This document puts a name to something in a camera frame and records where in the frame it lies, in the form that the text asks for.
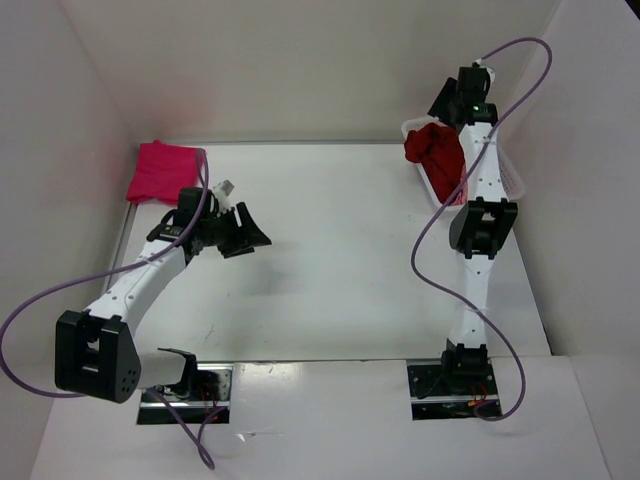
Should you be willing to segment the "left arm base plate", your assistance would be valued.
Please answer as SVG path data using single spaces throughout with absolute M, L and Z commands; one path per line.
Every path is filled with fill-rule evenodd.
M 214 414 L 213 424 L 228 424 L 234 365 L 231 363 L 199 363 L 194 383 L 186 389 L 155 386 L 154 390 L 176 411 L 187 425 L 201 424 Z M 149 392 L 143 392 L 136 419 L 137 425 L 177 424 L 166 406 Z

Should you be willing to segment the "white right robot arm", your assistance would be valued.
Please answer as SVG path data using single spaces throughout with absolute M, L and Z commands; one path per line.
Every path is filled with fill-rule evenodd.
M 463 313 L 454 323 L 442 353 L 439 382 L 448 395 L 470 395 L 487 382 L 488 290 L 494 260 L 516 220 L 517 204 L 503 186 L 497 146 L 497 108 L 487 101 L 493 71 L 478 62 L 449 79 L 430 113 L 453 127 L 465 167 L 466 202 L 449 227 L 449 243 L 464 272 Z

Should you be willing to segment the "magenta pink t shirt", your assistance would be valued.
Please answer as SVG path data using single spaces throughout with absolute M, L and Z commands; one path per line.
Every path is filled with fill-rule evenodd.
M 176 206 L 183 188 L 199 179 L 199 150 L 155 140 L 142 143 L 126 200 L 135 205 L 158 201 Z

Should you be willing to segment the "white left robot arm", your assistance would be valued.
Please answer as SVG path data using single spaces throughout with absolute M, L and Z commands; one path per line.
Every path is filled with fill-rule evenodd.
M 73 394 L 123 403 L 134 390 L 164 387 L 180 400 L 194 396 L 205 376 L 195 354 L 169 347 L 140 353 L 134 335 L 170 282 L 203 249 L 224 258 L 270 245 L 245 203 L 231 204 L 233 184 L 186 187 L 178 205 L 147 235 L 134 269 L 121 274 L 80 312 L 65 311 L 55 329 L 54 381 Z

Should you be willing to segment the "dark red t shirt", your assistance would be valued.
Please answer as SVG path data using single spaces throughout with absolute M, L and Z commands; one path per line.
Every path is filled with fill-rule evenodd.
M 420 165 L 440 203 L 444 203 L 463 178 L 465 156 L 455 129 L 428 123 L 410 130 L 404 142 L 405 158 Z

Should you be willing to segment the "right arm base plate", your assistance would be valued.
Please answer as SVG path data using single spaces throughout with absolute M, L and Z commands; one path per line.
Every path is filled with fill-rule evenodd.
M 448 378 L 435 360 L 406 363 L 412 419 L 445 420 L 502 415 L 493 369 L 478 378 Z

